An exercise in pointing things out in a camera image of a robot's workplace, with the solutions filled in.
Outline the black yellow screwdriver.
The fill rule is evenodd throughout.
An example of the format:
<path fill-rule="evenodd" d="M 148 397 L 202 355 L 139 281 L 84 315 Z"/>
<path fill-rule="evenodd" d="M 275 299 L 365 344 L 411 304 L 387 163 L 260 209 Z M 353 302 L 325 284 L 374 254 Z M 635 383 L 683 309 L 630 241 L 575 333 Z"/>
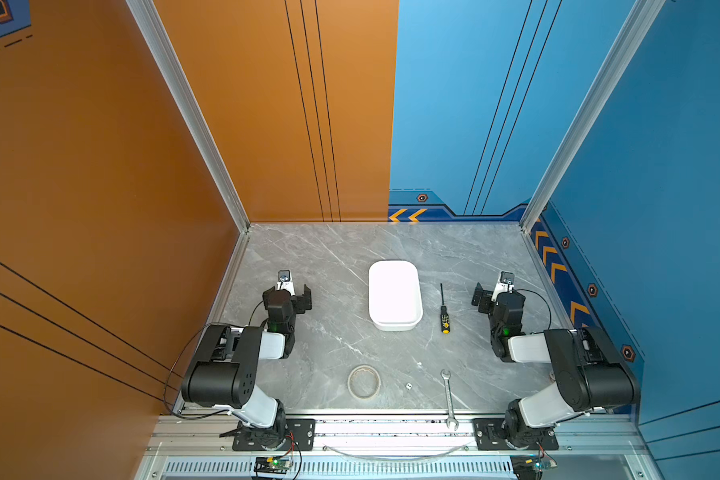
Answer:
<path fill-rule="evenodd" d="M 444 298 L 444 287 L 440 284 L 441 306 L 440 306 L 440 327 L 443 334 L 449 334 L 451 330 L 450 316 Z"/>

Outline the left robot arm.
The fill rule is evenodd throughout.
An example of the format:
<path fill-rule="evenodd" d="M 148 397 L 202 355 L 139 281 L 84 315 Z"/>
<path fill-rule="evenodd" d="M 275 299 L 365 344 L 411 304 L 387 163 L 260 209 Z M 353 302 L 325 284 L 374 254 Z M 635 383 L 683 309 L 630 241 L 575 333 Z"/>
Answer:
<path fill-rule="evenodd" d="M 273 287 L 262 295 L 267 319 L 260 326 L 208 326 L 188 365 L 182 398 L 217 415 L 238 419 L 221 438 L 233 438 L 237 450 L 278 450 L 290 442 L 283 403 L 256 384 L 261 360 L 284 360 L 295 345 L 296 317 L 312 309 L 312 292 L 295 295 Z"/>

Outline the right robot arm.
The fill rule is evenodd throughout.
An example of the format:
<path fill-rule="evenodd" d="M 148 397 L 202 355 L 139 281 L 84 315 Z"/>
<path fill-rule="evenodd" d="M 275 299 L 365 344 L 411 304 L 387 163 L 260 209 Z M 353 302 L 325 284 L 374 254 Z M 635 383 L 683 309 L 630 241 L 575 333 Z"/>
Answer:
<path fill-rule="evenodd" d="M 639 402 L 640 387 L 609 336 L 601 329 L 522 331 L 525 296 L 512 284 L 475 287 L 472 305 L 487 315 L 491 347 L 504 363 L 547 364 L 554 380 L 539 392 L 511 401 L 502 419 L 473 422 L 482 450 L 553 449 L 555 428 L 597 409 Z"/>

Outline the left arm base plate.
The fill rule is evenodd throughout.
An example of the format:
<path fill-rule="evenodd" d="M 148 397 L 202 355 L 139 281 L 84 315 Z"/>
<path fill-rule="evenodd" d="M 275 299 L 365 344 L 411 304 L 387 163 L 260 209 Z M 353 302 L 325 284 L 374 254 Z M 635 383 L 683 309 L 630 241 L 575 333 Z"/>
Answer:
<path fill-rule="evenodd" d="M 296 452 L 311 451 L 315 440 L 316 421 L 312 418 L 287 417 L 276 421 L 269 428 L 245 427 L 240 425 L 234 436 L 234 451 L 275 451 L 285 452 L 293 447 Z"/>

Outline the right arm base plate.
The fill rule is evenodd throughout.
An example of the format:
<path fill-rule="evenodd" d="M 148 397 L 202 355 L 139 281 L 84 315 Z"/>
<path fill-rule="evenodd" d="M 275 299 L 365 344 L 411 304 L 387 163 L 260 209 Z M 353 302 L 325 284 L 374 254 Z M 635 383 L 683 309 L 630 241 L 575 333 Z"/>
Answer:
<path fill-rule="evenodd" d="M 477 418 L 472 420 L 473 434 L 480 451 L 559 449 L 552 428 L 531 428 L 523 423 L 511 426 L 505 419 Z"/>

